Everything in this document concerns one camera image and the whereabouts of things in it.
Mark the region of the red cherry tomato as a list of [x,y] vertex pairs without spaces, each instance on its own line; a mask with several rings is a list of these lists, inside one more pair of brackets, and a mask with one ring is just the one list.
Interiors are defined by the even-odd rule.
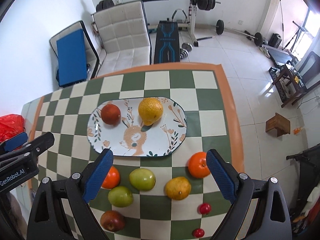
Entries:
[[207,215],[211,212],[212,207],[208,203],[203,203],[199,206],[198,211],[201,215]]
[[202,238],[204,236],[204,234],[205,234],[205,232],[201,228],[195,229],[192,232],[192,235],[193,235],[194,238]]

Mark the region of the orange tangerine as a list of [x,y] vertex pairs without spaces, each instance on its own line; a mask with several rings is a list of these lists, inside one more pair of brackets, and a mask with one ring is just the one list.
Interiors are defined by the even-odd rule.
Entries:
[[120,173],[116,167],[111,166],[108,174],[106,175],[103,183],[102,188],[104,189],[113,189],[114,187],[118,186],[120,183]]
[[206,152],[197,152],[190,157],[188,161],[188,171],[194,178],[202,179],[210,174],[206,156]]

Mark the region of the yellow orange small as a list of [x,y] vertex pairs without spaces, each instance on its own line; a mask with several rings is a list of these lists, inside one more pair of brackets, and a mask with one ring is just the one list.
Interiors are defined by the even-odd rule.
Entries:
[[165,185],[165,194],[172,200],[183,200],[191,193],[191,183],[185,177],[176,177]]

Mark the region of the green apple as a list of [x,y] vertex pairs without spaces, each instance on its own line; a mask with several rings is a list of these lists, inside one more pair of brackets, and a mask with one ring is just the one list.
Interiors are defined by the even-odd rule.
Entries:
[[125,186],[117,186],[108,193],[108,200],[116,207],[127,207],[133,203],[133,194]]
[[150,191],[156,184],[156,177],[152,171],[146,168],[138,168],[130,173],[129,181],[139,191]]

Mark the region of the red plastic bag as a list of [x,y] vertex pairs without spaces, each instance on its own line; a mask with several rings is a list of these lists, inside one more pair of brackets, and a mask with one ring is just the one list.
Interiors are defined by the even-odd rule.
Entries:
[[18,114],[0,117],[0,142],[11,139],[24,131],[24,118]]

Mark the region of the orange small floor object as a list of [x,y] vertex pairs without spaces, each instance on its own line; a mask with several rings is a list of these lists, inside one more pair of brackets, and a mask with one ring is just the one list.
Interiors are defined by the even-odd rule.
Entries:
[[302,127],[295,128],[293,130],[294,135],[297,135],[298,133],[300,133],[302,131],[302,129],[303,129]]

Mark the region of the oval floral plate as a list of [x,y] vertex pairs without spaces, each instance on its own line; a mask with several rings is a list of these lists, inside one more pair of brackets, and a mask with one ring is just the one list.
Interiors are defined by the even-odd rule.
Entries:
[[[145,126],[138,113],[142,98],[106,101],[91,114],[87,123],[87,139],[93,149],[101,153],[109,148],[120,157],[163,157],[172,154],[187,135],[187,118],[183,108],[174,100],[160,96],[162,117]],[[121,117],[116,125],[101,119],[101,109],[107,104],[118,106]]]

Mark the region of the blue mat panel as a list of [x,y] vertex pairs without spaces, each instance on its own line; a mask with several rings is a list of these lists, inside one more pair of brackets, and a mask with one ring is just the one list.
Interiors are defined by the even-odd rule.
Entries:
[[78,29],[57,40],[58,83],[67,87],[87,79],[84,32]]

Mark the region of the dark wooden side table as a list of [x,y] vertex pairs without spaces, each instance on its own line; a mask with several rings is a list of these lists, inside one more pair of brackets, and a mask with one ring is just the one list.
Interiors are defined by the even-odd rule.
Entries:
[[307,73],[301,75],[290,64],[284,64],[280,68],[271,67],[268,72],[272,78],[272,85],[276,87],[282,101],[281,108],[284,108],[289,103],[294,105],[306,94],[319,86],[319,81],[317,81],[308,87],[307,83],[311,80],[312,76]]

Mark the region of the white padded sofa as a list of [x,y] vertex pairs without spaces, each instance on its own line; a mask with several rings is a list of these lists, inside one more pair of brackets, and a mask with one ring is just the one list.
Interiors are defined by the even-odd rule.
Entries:
[[105,50],[97,77],[152,63],[152,46],[142,1],[115,5],[93,14]]

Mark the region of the black treadmill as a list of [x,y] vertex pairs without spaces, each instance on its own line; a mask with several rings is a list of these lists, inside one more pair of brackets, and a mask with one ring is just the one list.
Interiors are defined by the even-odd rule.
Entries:
[[290,62],[294,66],[299,62],[294,55],[285,50],[281,50],[271,46],[265,46],[265,48],[268,51],[275,67],[280,67],[288,62]]

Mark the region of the barbell on floor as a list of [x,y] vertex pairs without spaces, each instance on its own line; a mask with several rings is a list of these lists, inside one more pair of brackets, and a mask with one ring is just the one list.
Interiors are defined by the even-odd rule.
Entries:
[[233,33],[237,33],[237,34],[240,34],[240,35],[244,35],[246,37],[249,37],[249,38],[253,39],[254,44],[256,46],[259,46],[259,47],[261,47],[262,45],[267,45],[268,44],[267,39],[264,38],[261,33],[257,32],[254,35],[252,35],[247,31],[239,31],[239,30],[236,30],[236,29],[227,28],[227,27],[225,27],[225,24],[224,24],[223,20],[218,20],[216,22],[215,30],[216,30],[217,35],[222,35],[225,32],[225,30],[233,32]]

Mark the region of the dumbbell on floor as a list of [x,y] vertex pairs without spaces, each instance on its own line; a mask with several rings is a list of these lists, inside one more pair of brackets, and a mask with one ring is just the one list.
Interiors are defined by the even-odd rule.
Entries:
[[193,46],[189,43],[183,43],[180,48],[180,59],[185,59],[188,57],[189,53],[192,51]]

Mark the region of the black blue weight bench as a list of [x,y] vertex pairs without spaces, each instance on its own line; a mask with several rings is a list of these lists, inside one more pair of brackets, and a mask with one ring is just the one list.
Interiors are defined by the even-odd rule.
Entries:
[[180,62],[180,40],[178,24],[160,21],[157,27],[153,63]]

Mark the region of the barbell rack with plates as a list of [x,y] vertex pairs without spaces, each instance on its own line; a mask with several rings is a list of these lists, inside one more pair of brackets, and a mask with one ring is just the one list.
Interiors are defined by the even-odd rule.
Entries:
[[[168,1],[168,0],[142,0],[142,2],[156,2],[156,1]],[[187,29],[193,45],[198,47],[199,41],[206,40],[206,38],[196,38],[195,36],[195,20],[196,20],[197,9],[210,11],[214,9],[216,4],[220,4],[220,2],[216,0],[188,0],[188,1],[189,1],[188,14],[184,14],[185,22],[178,23],[178,27]],[[101,11],[103,9],[107,9],[112,6],[120,5],[120,4],[121,4],[120,0],[115,0],[115,3],[113,2],[113,0],[102,0],[96,6],[96,11]]]

